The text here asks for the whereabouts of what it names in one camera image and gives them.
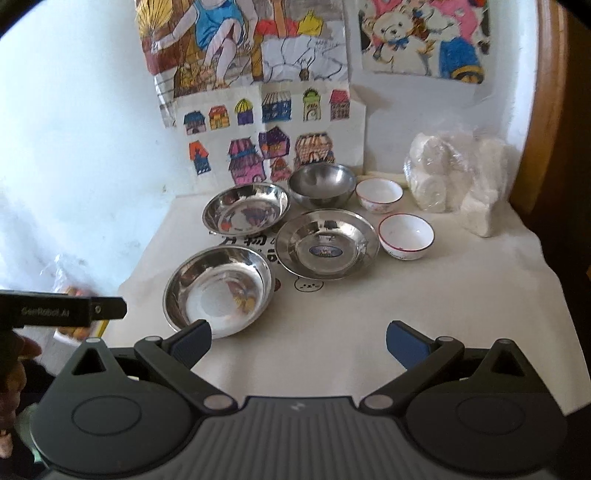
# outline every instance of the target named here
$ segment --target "house drawing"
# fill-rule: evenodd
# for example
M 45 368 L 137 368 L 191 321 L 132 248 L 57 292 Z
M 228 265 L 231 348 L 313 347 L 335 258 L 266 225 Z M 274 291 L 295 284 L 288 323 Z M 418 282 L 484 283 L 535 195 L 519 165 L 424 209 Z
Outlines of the house drawing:
M 300 135 L 295 141 L 294 168 L 317 162 L 335 162 L 332 140 L 326 132 Z
M 238 125 L 248 125 L 254 123 L 252 108 L 252 103 L 245 98 L 236 104 L 234 112 L 238 116 Z
M 236 185 L 265 181 L 263 158 L 256 152 L 250 137 L 230 142 L 230 166 L 228 170 Z
M 290 138 L 281 128 L 273 127 L 268 132 L 259 133 L 259 148 L 265 160 L 284 157 L 290 153 Z
M 191 112 L 185 115 L 183 121 L 187 135 L 200 134 L 207 130 L 205 127 L 205 117 L 201 112 Z
M 197 175 L 207 173 L 212 168 L 209 166 L 209 152 L 205 150 L 205 147 L 201 142 L 191 142 L 189 144 L 189 155 L 197 170 Z
M 283 157 L 276 158 L 271 164 L 271 181 L 289 179 L 291 170 Z
M 209 126 L 212 130 L 230 126 L 230 117 L 228 117 L 228 110 L 225 105 L 212 107 L 209 111 Z
M 347 90 L 333 90 L 330 95 L 330 120 L 342 120 L 349 118 L 351 103 Z
M 281 122 L 291 120 L 291 93 L 286 91 L 267 94 L 262 101 L 262 121 Z
M 318 90 L 308 88 L 304 92 L 304 122 L 312 120 L 320 120 L 321 109 L 320 109 L 320 95 Z

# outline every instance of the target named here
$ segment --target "bowl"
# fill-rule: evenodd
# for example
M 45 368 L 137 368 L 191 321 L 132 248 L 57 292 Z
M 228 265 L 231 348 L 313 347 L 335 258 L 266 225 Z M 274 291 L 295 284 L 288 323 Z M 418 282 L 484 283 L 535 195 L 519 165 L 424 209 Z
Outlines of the bowl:
M 368 212 L 389 213 L 396 208 L 403 190 L 398 183 L 387 179 L 366 179 L 355 189 L 359 203 Z
M 363 217 L 346 210 L 317 210 L 281 227 L 275 239 L 279 262 L 312 280 L 338 280 L 371 264 L 378 236 Z
M 204 319 L 212 338 L 249 326 L 267 308 L 275 275 L 259 253 L 246 247 L 218 246 L 189 258 L 164 290 L 164 315 L 179 331 Z
M 214 233 L 252 236 L 278 223 L 290 207 L 290 198 L 272 183 L 232 187 L 212 198 L 203 210 L 203 223 Z
M 294 200 L 310 210 L 344 206 L 355 191 L 355 183 L 350 169 L 334 163 L 310 163 L 287 181 Z
M 378 235 L 384 250 L 399 260 L 421 258 L 435 241 L 429 222 L 409 213 L 387 216 L 379 223 Z

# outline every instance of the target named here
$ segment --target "table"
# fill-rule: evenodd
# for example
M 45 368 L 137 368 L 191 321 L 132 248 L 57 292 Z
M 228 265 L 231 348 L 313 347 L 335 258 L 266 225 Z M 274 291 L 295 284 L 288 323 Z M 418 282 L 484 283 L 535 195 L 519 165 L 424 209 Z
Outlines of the table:
M 147 335 L 170 336 L 162 310 L 172 272 L 198 251 L 233 239 L 202 225 L 206 196 L 178 197 L 130 278 L 120 287 L 129 312 L 111 322 L 109 346 L 131 346 Z M 349 209 L 374 226 L 383 216 Z M 291 216 L 298 214 L 293 207 Z M 558 404 L 569 413 L 591 401 L 591 381 L 556 275 L 538 238 L 509 205 L 499 211 L 501 232 L 483 239 L 462 229 L 453 214 L 418 212 L 408 193 L 398 211 L 418 213 L 436 240 L 412 262 L 381 251 L 366 271 L 345 280 L 298 279 L 277 262 L 281 288 L 250 327 L 214 340 L 193 371 L 242 402 L 247 395 L 351 395 L 357 402 L 404 372 L 387 352 L 385 332 L 395 319 L 425 335 L 450 335 L 468 347 L 488 348 L 511 338 L 524 351 Z M 271 236 L 250 247 L 275 260 Z M 236 244 L 243 244 L 240 239 Z

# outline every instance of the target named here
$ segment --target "metal bowl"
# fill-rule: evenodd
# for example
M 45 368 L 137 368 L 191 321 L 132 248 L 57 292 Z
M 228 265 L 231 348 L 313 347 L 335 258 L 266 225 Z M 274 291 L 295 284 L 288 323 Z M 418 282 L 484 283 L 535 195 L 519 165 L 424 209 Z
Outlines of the metal bowl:
M 279 222 L 290 207 L 287 192 L 272 183 L 249 183 L 215 196 L 203 210 L 203 223 L 221 235 L 256 235 Z
M 275 275 L 259 253 L 221 245 L 203 250 L 177 269 L 164 290 L 164 314 L 177 331 L 205 319 L 213 338 L 221 338 L 254 322 L 274 289 Z
M 312 280 L 338 280 L 367 267 L 379 251 L 374 227 L 346 210 L 305 213 L 281 227 L 275 239 L 281 264 Z
M 342 165 L 310 163 L 292 173 L 287 184 L 294 200 L 306 208 L 340 208 L 353 195 L 356 177 Z

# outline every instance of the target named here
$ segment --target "paper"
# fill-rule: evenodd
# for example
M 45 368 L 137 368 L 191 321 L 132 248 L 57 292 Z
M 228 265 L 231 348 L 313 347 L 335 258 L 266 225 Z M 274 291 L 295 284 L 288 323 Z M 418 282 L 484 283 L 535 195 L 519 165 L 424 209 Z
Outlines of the paper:
M 128 314 L 109 324 L 107 345 L 172 335 L 162 309 L 170 275 L 201 249 L 243 245 L 267 258 L 280 285 L 260 318 L 214 340 L 193 368 L 238 403 L 247 395 L 352 395 L 359 401 L 404 372 L 384 344 L 394 319 L 431 338 L 450 335 L 474 348 L 511 338 L 565 414 L 591 400 L 589 372 L 560 282 L 544 262 L 540 241 L 509 205 L 500 211 L 502 233 L 483 241 L 452 214 L 421 212 L 405 194 L 400 211 L 424 217 L 435 229 L 427 255 L 402 262 L 381 251 L 364 272 L 322 283 L 297 278 L 278 264 L 271 232 L 250 240 L 209 235 L 199 221 L 208 200 L 206 195 L 174 200 L 119 289 Z M 376 228 L 382 218 L 362 210 L 355 199 L 347 208 Z M 286 218 L 300 212 L 294 204 Z
M 482 83 L 488 0 L 360 0 L 363 68 Z
M 176 108 L 197 193 L 281 184 L 315 162 L 363 170 L 365 105 L 346 83 L 255 84 L 186 96 Z
M 344 81 L 341 0 L 135 0 L 167 126 L 173 100 L 253 82 Z

